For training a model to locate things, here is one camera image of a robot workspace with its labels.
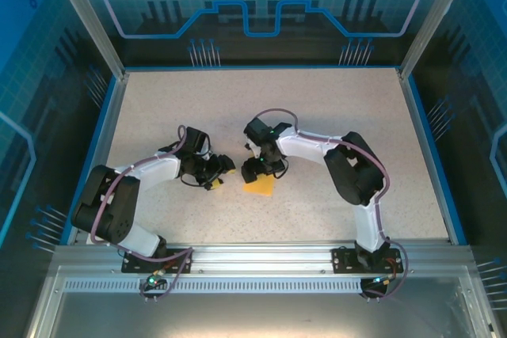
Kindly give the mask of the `aluminium frame post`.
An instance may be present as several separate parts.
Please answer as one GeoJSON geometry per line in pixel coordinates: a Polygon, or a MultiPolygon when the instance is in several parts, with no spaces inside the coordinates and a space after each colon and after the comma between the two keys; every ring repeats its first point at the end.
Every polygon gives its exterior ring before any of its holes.
{"type": "Polygon", "coordinates": [[[112,74],[124,79],[125,69],[90,0],[69,0],[112,74]]]}
{"type": "Polygon", "coordinates": [[[408,80],[453,1],[435,0],[433,3],[399,67],[398,76],[401,81],[408,80]]]}

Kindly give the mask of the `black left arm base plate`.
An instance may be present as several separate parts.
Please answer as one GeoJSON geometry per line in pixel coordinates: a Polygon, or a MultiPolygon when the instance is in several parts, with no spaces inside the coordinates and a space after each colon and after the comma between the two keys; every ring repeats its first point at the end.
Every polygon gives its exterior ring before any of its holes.
{"type": "Polygon", "coordinates": [[[183,267],[182,272],[187,274],[191,270],[192,256],[185,258],[185,255],[182,255],[174,260],[155,263],[141,260],[119,249],[116,252],[122,258],[122,273],[151,274],[157,270],[163,270],[165,273],[176,274],[180,267],[183,267]]]}

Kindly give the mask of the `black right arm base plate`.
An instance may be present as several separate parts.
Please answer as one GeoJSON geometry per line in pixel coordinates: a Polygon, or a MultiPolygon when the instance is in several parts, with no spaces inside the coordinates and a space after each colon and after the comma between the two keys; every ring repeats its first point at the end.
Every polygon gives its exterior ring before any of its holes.
{"type": "Polygon", "coordinates": [[[401,253],[389,248],[379,253],[364,251],[345,246],[330,251],[334,274],[388,274],[404,272],[401,253]]]}

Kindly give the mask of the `metal front panel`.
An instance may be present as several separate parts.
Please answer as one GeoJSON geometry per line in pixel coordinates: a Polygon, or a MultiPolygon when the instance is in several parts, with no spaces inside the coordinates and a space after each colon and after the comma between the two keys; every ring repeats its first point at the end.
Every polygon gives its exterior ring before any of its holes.
{"type": "Polygon", "coordinates": [[[392,298],[339,293],[137,293],[72,289],[40,297],[26,338],[507,338],[470,280],[411,279],[392,298]]]}

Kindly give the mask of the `aluminium side rail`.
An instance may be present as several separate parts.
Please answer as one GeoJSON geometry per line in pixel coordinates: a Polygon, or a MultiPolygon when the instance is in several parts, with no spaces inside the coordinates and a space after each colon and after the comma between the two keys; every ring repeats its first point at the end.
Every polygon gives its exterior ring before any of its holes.
{"type": "Polygon", "coordinates": [[[453,245],[468,245],[416,82],[411,74],[407,78],[403,78],[401,74],[398,76],[436,201],[448,232],[448,240],[453,245]]]}
{"type": "Polygon", "coordinates": [[[91,169],[96,165],[107,163],[117,120],[124,99],[124,93],[128,84],[128,78],[129,74],[125,74],[122,79],[112,77],[109,83],[74,197],[71,201],[71,208],[60,238],[59,243],[61,245],[72,245],[74,242],[76,229],[71,225],[71,216],[78,204],[91,169]]]}

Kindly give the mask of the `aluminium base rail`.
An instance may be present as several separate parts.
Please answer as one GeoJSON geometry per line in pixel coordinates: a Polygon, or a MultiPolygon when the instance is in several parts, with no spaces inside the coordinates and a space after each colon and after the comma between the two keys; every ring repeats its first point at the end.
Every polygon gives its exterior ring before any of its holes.
{"type": "MultiPolygon", "coordinates": [[[[403,263],[411,277],[457,277],[472,273],[475,261],[471,248],[445,240],[411,239],[401,242],[408,260],[403,263]]],[[[195,245],[190,275],[194,277],[281,277],[283,275],[330,276],[330,251],[351,241],[245,243],[195,245]]],[[[120,274],[120,256],[115,249],[97,245],[56,248],[48,272],[77,277],[120,274]]]]}

